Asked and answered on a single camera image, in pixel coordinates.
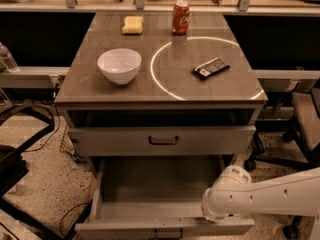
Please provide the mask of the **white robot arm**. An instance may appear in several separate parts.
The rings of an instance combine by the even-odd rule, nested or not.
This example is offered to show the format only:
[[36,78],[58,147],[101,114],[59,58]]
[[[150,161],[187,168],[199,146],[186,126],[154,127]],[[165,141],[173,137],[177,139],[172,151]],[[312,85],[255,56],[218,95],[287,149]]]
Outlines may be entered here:
[[203,194],[205,219],[229,214],[277,214],[314,217],[310,240],[320,240],[320,168],[252,183],[239,166],[226,167]]

